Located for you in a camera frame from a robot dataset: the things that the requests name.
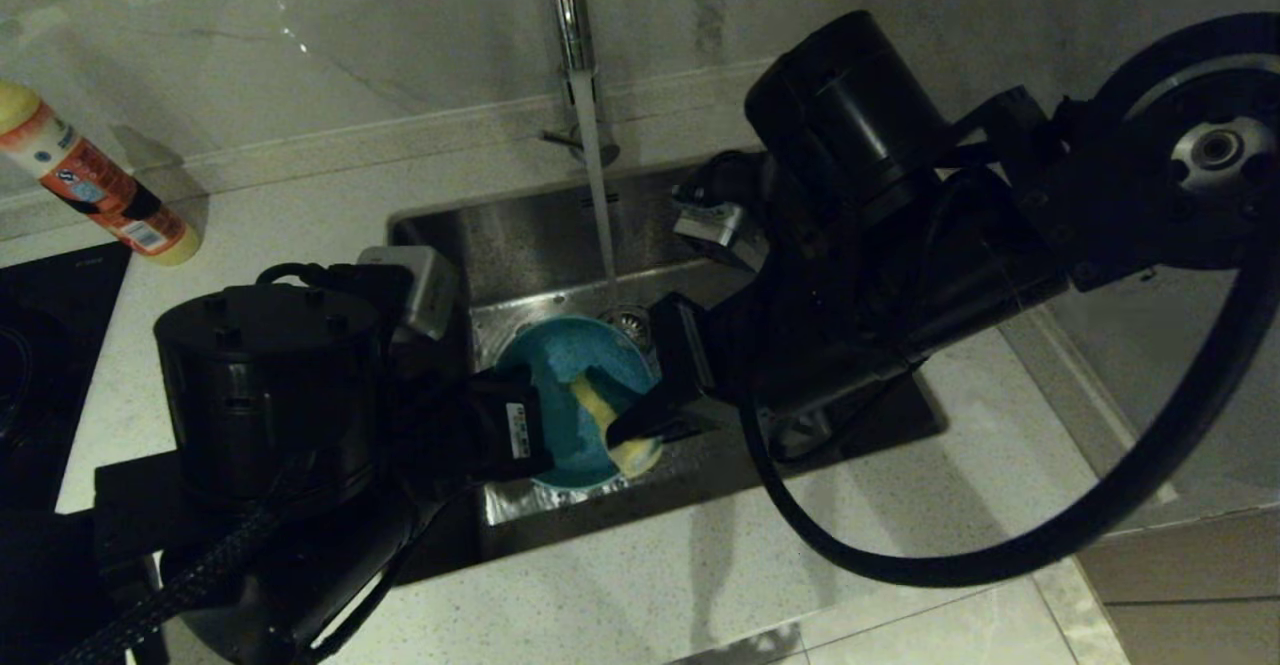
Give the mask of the black induction cooktop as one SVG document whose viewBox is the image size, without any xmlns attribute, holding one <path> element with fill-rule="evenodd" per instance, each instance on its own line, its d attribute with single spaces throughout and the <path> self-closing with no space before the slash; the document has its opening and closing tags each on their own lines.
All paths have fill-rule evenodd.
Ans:
<svg viewBox="0 0 1280 665">
<path fill-rule="evenodd" d="M 55 509 L 132 254 L 104 244 L 0 267 L 0 513 Z"/>
</svg>

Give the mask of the chrome faucet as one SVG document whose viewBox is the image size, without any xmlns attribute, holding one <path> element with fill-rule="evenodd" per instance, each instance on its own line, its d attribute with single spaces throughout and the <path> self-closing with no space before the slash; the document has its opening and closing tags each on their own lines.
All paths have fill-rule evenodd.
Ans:
<svg viewBox="0 0 1280 665">
<path fill-rule="evenodd" d="M 577 162 L 585 162 L 581 137 L 581 124 L 576 113 L 580 96 L 572 84 L 573 74 L 586 74 L 589 86 L 585 95 L 595 97 L 596 58 L 588 0 L 552 0 L 556 42 L 559 52 L 559 96 L 564 127 L 545 129 L 541 139 L 567 150 Z"/>
</svg>

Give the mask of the light wooden cabinet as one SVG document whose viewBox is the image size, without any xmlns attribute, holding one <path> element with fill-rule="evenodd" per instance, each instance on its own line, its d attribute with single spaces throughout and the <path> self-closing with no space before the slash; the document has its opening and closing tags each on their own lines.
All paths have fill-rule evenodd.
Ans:
<svg viewBox="0 0 1280 665">
<path fill-rule="evenodd" d="M 1130 529 L 1076 560 L 1132 665 L 1280 665 L 1280 506 Z"/>
</svg>

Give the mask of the running water stream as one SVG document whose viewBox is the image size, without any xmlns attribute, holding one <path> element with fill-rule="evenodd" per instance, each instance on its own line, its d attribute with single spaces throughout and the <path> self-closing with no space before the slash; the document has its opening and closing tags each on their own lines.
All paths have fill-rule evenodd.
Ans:
<svg viewBox="0 0 1280 665">
<path fill-rule="evenodd" d="M 596 119 L 596 105 L 593 87 L 591 72 L 570 72 L 570 86 L 573 95 L 575 113 L 579 121 L 579 133 L 582 139 L 582 159 L 588 173 L 588 183 L 591 192 L 591 208 L 595 220 L 598 246 L 602 254 L 602 263 L 605 274 L 605 283 L 611 295 L 617 290 L 617 269 L 614 260 L 614 246 L 611 228 L 611 215 L 608 208 L 608 192 L 605 191 L 605 176 L 602 155 L 600 127 Z"/>
</svg>

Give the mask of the green and yellow sponge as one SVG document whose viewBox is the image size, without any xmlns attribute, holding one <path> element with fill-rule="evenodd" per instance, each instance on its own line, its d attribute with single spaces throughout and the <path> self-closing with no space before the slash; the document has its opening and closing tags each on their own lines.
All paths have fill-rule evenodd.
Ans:
<svg viewBox="0 0 1280 665">
<path fill-rule="evenodd" d="M 631 391 L 630 387 L 618 382 L 599 366 L 589 366 L 588 370 L 577 373 L 570 382 L 570 393 L 582 407 L 582 411 L 594 419 L 599 441 L 605 448 L 605 455 L 623 478 L 628 481 L 639 478 L 640 474 L 646 474 L 658 464 L 663 442 L 657 437 L 630 440 L 617 446 L 609 446 L 607 442 L 609 428 L 620 414 L 639 400 L 639 393 Z"/>
</svg>

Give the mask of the metal sink drain strainer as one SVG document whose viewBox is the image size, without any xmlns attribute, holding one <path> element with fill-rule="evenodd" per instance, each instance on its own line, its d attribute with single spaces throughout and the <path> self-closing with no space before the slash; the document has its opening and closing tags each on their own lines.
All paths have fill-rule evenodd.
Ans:
<svg viewBox="0 0 1280 665">
<path fill-rule="evenodd" d="M 649 315 L 644 308 L 614 308 L 607 313 L 607 320 L 613 327 L 634 343 L 640 350 L 652 350 L 653 338 Z"/>
</svg>

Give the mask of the stainless steel sink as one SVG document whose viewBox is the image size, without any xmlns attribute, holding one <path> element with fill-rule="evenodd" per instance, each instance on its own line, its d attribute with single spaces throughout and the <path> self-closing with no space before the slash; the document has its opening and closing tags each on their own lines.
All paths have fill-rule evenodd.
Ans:
<svg viewBox="0 0 1280 665">
<path fill-rule="evenodd" d="M 613 179 L 605 185 L 618 272 L 605 283 L 589 187 L 513 197 L 468 208 L 402 217 L 394 246 L 433 246 L 461 270 L 449 350 L 466 352 L 470 370 L 497 364 L 516 334 L 557 317 L 609 324 L 614 308 L 644 308 L 677 292 L 714 306 L 742 290 L 745 270 L 695 254 L 673 231 L 669 191 L 682 168 Z M 658 464 L 637 480 L 586 491 L 556 491 L 534 480 L 486 483 L 453 515 L 451 527 L 476 528 L 439 565 L 417 558 L 407 581 L 433 578 L 516 554 L 709 503 L 760 483 L 737 416 L 723 411 L 717 428 L 666 442 Z"/>
</svg>

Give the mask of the blue plastic bowl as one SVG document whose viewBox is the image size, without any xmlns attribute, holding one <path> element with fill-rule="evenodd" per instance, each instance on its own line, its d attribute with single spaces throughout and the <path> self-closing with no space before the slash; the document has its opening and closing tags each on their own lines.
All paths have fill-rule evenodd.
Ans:
<svg viewBox="0 0 1280 665">
<path fill-rule="evenodd" d="M 589 366 L 599 366 L 639 396 L 658 382 L 658 370 L 618 329 L 596 318 L 541 320 L 516 334 L 495 368 L 525 364 L 541 396 L 541 422 L 554 459 L 534 482 L 556 491 L 586 491 L 626 480 L 599 441 L 594 419 L 579 405 L 570 382 Z"/>
</svg>

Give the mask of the orange label detergent bottle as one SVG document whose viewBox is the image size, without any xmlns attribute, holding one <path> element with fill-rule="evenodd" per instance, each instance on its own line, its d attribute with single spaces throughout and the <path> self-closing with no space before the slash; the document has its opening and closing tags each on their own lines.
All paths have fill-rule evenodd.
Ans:
<svg viewBox="0 0 1280 665">
<path fill-rule="evenodd" d="M 177 267 L 202 244 L 192 224 L 12 81 L 0 81 L 0 156 L 152 263 Z"/>
</svg>

